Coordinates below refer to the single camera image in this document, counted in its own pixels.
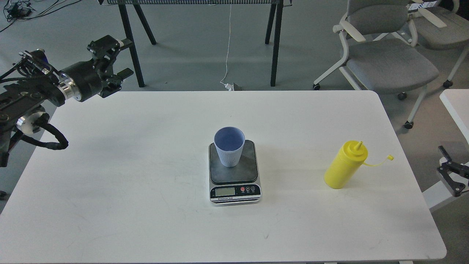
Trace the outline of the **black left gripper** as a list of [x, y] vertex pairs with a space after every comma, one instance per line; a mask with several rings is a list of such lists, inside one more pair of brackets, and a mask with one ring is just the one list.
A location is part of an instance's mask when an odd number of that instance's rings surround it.
[[92, 53], [91, 60], [77, 62], [59, 71], [59, 88], [65, 99], [84, 102], [94, 95], [105, 98], [120, 91], [123, 81], [134, 72], [126, 68], [101, 78], [98, 68], [111, 67], [119, 52], [132, 46], [133, 41], [129, 39], [116, 40], [110, 35], [89, 43], [87, 50]]

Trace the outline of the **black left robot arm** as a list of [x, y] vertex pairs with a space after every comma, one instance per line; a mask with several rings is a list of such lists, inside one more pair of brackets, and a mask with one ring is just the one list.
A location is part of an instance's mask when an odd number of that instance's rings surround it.
[[119, 52], [132, 46], [129, 39], [106, 35], [87, 46], [90, 60], [63, 70], [50, 65], [41, 49], [21, 52], [19, 62], [1, 75], [5, 89], [0, 107], [1, 167], [7, 166], [10, 152], [20, 140], [46, 149], [66, 149], [68, 140], [49, 123], [42, 103], [60, 107], [68, 99], [84, 102], [94, 95], [105, 98], [120, 91], [133, 71], [126, 68], [114, 73], [113, 64]]

